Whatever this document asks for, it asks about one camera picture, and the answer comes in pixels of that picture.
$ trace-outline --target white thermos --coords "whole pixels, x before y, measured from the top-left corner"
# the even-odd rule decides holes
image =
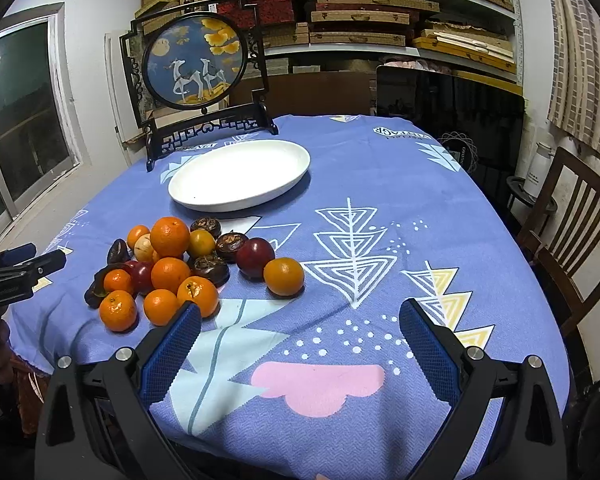
[[[529,171],[526,172],[525,185],[523,186],[524,191],[534,198],[538,198],[540,194],[542,184],[544,184],[546,174],[551,166],[552,156],[551,147],[538,142],[538,149],[531,160]]]

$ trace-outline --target white bowl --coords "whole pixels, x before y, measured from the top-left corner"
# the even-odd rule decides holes
[[[238,142],[187,162],[172,177],[169,195],[196,211],[246,209],[291,189],[310,161],[306,149],[287,140]]]

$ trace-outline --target curtain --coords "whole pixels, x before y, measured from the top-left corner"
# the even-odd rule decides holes
[[[588,0],[551,0],[554,84],[548,119],[600,154],[600,17]]]

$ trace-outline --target metal screw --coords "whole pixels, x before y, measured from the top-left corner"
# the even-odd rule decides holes
[[[68,355],[58,359],[58,368],[68,368],[71,364],[71,358]]]
[[[478,348],[477,346],[469,346],[466,349],[466,354],[469,356],[469,359],[473,359],[474,361],[479,361],[484,357],[482,348]]]
[[[537,355],[530,355],[526,361],[532,368],[539,368],[542,366],[542,359]]]
[[[118,349],[118,351],[116,352],[116,359],[118,361],[127,361],[131,358],[131,356],[134,354],[134,351],[131,348],[120,348]]]

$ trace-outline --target circular frame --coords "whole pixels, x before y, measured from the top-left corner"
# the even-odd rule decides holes
[[[243,49],[242,51],[246,53],[246,56],[242,60],[242,64],[240,66],[240,72],[237,73],[234,81],[231,83],[231,85],[229,85],[229,88],[227,88],[224,92],[222,92],[220,95],[216,96],[215,98],[213,98],[209,101],[206,101],[205,103],[201,103],[201,104],[197,104],[197,105],[181,105],[178,103],[174,103],[174,102],[165,100],[163,96],[161,96],[160,94],[158,94],[157,91],[155,91],[154,87],[149,82],[149,79],[147,77],[147,65],[148,65],[148,61],[149,61],[149,53],[151,52],[151,49],[154,46],[155,42],[160,39],[162,33],[165,30],[167,30],[170,27],[173,27],[178,22],[180,22],[184,19],[197,17],[197,16],[199,16],[201,18],[204,18],[204,17],[213,18],[215,20],[219,20],[220,22],[224,22],[229,27],[231,27],[233,29],[233,31],[236,33],[236,36],[238,37],[238,41],[240,41],[240,48]],[[209,12],[208,10],[200,10],[198,12],[189,12],[189,13],[185,14],[184,16],[181,16],[179,18],[176,18],[175,20],[170,21],[169,23],[165,23],[162,27],[160,27],[155,32],[154,39],[151,40],[147,44],[147,46],[144,50],[144,54],[142,54],[142,67],[141,67],[142,82],[144,83],[144,86],[149,91],[149,93],[157,101],[165,104],[169,108],[174,108],[176,110],[200,110],[201,108],[208,108],[209,106],[216,104],[217,102],[220,102],[222,99],[227,97],[231,93],[231,91],[234,89],[234,87],[241,81],[242,76],[244,75],[244,71],[247,68],[248,62],[249,62],[249,49],[247,46],[247,40],[245,38],[245,35],[244,35],[244,32],[242,31],[242,29],[240,27],[238,27],[233,22],[233,20],[230,20],[229,18],[223,16],[222,14],[218,14],[217,12]]]

